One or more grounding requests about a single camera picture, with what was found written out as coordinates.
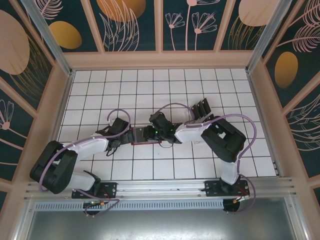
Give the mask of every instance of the grid tile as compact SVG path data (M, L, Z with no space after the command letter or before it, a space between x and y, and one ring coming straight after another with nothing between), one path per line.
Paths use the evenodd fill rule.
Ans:
M143 69L101 70L76 73L60 128L59 141L72 142L91 136L108 125L107 116L121 108L131 117L131 126L149 125L149 117L169 103L191 107L207 98L215 116L242 113L257 127L257 140L244 154L240 170L245 176L275 176L263 127L243 69ZM173 105L161 110L173 122L184 122L188 112ZM128 120L124 112L116 117ZM253 128L240 117L227 118L248 139ZM221 160L204 143L185 142L172 146L161 144L122 145L114 155L100 152L78 165L102 180L207 179L221 176Z

